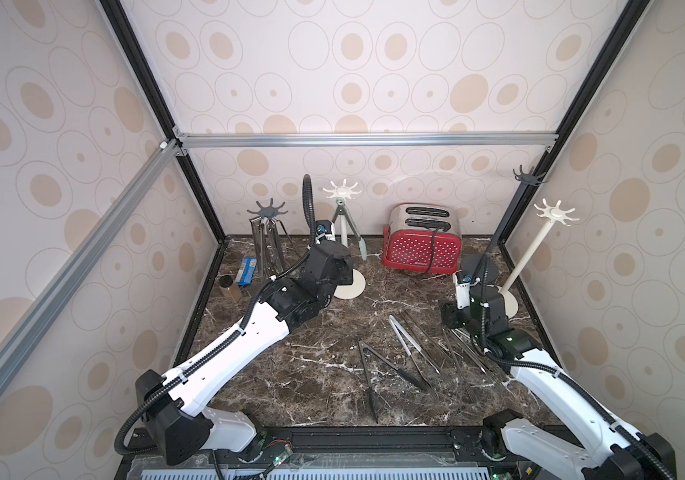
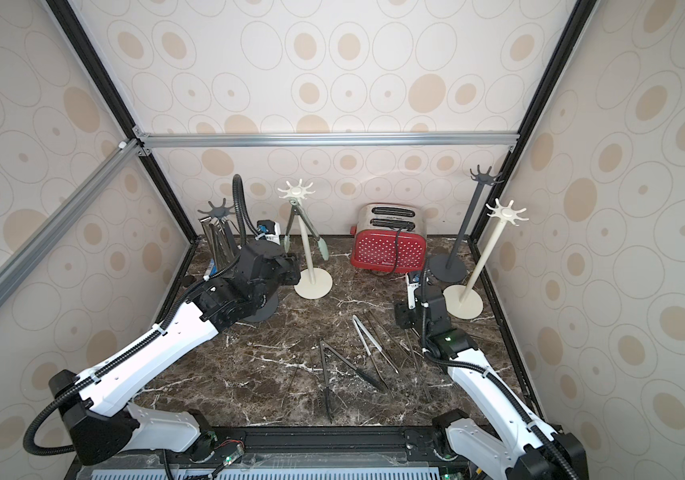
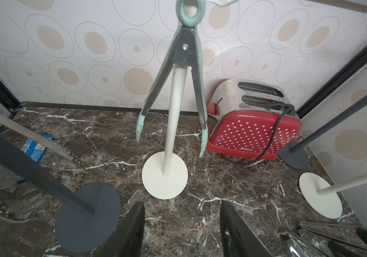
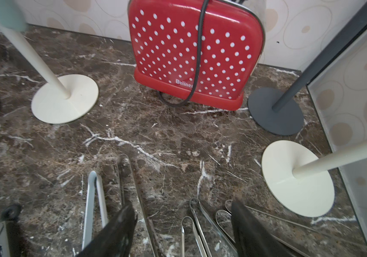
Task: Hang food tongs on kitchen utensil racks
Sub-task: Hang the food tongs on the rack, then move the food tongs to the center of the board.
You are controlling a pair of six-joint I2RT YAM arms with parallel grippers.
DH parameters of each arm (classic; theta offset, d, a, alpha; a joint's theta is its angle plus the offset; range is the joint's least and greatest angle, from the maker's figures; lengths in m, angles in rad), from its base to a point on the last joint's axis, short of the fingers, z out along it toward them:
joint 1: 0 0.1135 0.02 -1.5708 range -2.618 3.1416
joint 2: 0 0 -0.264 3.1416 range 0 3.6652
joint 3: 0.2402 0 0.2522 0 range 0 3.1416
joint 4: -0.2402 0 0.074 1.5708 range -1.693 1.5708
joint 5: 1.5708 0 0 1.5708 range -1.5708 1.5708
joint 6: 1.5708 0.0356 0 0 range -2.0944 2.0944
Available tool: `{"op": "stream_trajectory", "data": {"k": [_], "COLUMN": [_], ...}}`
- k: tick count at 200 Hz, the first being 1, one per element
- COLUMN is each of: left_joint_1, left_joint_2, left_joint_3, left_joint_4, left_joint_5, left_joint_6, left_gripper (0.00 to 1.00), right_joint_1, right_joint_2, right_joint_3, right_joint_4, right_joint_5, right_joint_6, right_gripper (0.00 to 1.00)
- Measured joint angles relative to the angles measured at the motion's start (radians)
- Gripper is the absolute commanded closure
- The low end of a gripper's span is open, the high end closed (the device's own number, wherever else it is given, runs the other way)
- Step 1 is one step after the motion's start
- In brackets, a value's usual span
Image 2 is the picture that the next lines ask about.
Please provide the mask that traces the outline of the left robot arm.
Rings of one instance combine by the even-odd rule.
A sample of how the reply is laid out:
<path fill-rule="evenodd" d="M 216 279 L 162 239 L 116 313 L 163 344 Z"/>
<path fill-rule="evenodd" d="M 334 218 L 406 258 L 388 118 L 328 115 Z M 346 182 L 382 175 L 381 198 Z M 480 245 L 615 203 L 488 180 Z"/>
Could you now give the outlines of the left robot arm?
<path fill-rule="evenodd" d="M 200 344 L 237 323 L 267 320 L 278 308 L 278 290 L 300 282 L 296 255 L 256 234 L 248 218 L 240 175 L 232 178 L 240 249 L 228 266 L 192 284 L 172 310 L 112 357 L 75 374 L 50 380 L 54 400 L 26 430 L 22 447 L 34 456 L 75 453 L 84 466 L 132 450 L 162 450 L 210 459 L 224 447 L 198 412 L 166 412 L 134 404 L 158 374 Z"/>

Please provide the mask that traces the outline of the dark grey utensil rack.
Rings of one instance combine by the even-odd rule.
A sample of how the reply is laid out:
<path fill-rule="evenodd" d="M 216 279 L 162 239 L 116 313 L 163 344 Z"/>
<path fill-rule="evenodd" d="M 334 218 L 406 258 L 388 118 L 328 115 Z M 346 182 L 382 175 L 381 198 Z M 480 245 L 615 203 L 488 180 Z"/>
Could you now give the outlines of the dark grey utensil rack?
<path fill-rule="evenodd" d="M 209 201 L 207 210 L 198 210 L 198 213 L 202 215 L 200 226 L 202 226 L 208 251 L 210 251 L 210 266 L 204 274 L 206 279 L 211 278 L 220 270 L 224 270 L 228 264 L 231 264 L 236 259 L 236 254 L 240 249 L 236 244 L 234 232 L 230 228 L 230 220 L 228 220 L 232 210 L 234 207 L 226 205 L 226 199 L 222 200 L 220 206 Z"/>

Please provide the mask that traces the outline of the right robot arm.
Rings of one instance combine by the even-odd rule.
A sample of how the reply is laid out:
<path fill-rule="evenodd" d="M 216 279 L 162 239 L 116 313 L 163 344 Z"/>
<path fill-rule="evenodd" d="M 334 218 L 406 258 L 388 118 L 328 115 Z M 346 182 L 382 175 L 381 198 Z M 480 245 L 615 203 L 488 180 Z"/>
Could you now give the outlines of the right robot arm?
<path fill-rule="evenodd" d="M 492 432 L 460 410 L 434 419 L 438 456 L 462 457 L 489 479 L 587 479 L 587 454 L 573 434 L 558 432 L 502 380 L 478 343 L 451 321 L 441 288 L 427 274 L 406 274 L 408 300 L 396 324 L 419 336 L 424 360 L 442 368 L 470 396 Z"/>

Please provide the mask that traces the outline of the thin steel tongs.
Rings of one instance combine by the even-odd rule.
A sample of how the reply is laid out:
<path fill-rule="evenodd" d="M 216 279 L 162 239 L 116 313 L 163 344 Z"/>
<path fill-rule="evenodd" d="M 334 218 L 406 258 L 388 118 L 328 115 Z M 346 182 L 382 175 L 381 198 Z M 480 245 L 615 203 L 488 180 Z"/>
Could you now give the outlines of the thin steel tongs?
<path fill-rule="evenodd" d="M 212 259 L 218 270 L 223 270 L 234 261 L 238 253 L 236 238 L 230 229 L 230 223 L 224 218 L 212 222 Z"/>

